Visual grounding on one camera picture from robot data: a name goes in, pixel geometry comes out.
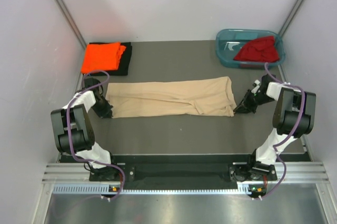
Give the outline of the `beige t shirt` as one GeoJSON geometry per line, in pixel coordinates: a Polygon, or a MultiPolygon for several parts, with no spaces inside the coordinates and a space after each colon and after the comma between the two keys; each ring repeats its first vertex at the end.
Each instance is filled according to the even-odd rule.
{"type": "Polygon", "coordinates": [[[165,115],[234,116],[236,102],[228,76],[215,79],[109,83],[106,99],[114,118],[165,115]]]}

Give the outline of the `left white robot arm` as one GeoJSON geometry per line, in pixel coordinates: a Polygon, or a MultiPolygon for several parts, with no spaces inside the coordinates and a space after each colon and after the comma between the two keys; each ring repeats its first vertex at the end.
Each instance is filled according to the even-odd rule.
{"type": "Polygon", "coordinates": [[[119,175],[119,167],[114,164],[111,153],[95,142],[95,134],[88,116],[90,109],[100,119],[111,119],[113,106],[103,96],[104,89],[99,80],[84,80],[84,88],[75,93],[73,100],[61,109],[51,112],[51,122],[55,145],[59,153],[71,155],[69,140],[77,158],[90,159],[84,167],[91,174],[114,180],[119,175]]]}

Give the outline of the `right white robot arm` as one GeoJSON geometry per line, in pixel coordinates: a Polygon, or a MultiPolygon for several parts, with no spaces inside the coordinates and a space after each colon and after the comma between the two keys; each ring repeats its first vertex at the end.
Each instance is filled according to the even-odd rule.
{"type": "Polygon", "coordinates": [[[273,130],[266,141],[249,155],[246,164],[232,167],[231,175],[239,177],[241,181],[269,176],[284,149],[301,136],[309,134],[314,126],[316,94],[279,82],[273,74],[264,75],[253,86],[234,113],[255,113],[258,106],[273,101],[276,101],[276,107],[272,119],[273,130]]]}

